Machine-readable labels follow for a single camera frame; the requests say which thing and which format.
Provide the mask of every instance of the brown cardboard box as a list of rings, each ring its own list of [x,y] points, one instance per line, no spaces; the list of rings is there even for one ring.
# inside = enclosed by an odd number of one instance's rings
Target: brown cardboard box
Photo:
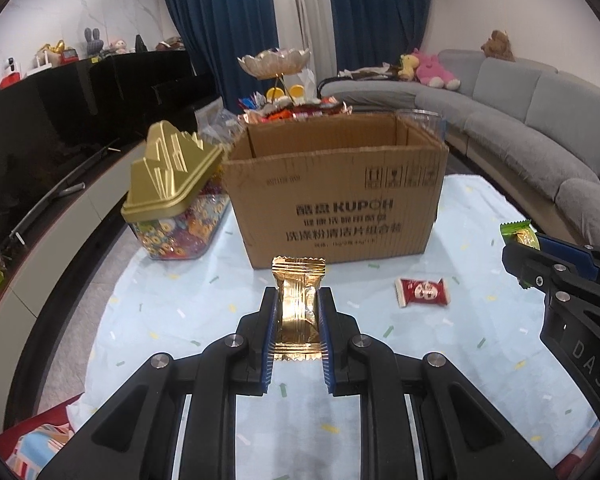
[[[249,126],[224,183],[251,265],[422,253],[447,155],[440,140],[391,114]]]

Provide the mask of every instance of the red candy wrapper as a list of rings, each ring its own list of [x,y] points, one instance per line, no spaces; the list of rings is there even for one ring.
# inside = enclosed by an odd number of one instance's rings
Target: red candy wrapper
[[[401,307],[407,306],[408,303],[448,305],[450,301],[445,280],[435,283],[398,278],[395,280],[395,291]]]

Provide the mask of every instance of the curtain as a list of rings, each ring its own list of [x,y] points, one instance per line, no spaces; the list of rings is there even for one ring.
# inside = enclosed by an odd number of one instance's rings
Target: curtain
[[[280,47],[309,48],[312,53],[309,68],[314,71],[316,81],[335,76],[331,0],[273,1]]]
[[[244,72],[237,57],[278,46],[273,0],[165,0],[197,73],[211,72],[226,108],[266,92],[271,81]]]
[[[331,0],[338,69],[396,64],[420,46],[431,0]]]

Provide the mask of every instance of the gray sofa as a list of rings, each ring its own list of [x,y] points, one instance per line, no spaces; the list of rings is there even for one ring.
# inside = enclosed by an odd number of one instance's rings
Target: gray sofa
[[[458,92],[415,82],[337,80],[354,110],[421,108],[448,121],[447,142],[474,161],[547,234],[600,246],[600,88],[531,60],[443,50]]]

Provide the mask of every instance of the green candy wrapper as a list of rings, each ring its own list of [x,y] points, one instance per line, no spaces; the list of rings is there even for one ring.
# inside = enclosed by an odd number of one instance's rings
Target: green candy wrapper
[[[500,234],[506,244],[518,242],[540,250],[540,242],[538,241],[536,233],[531,228],[531,220],[500,224]]]

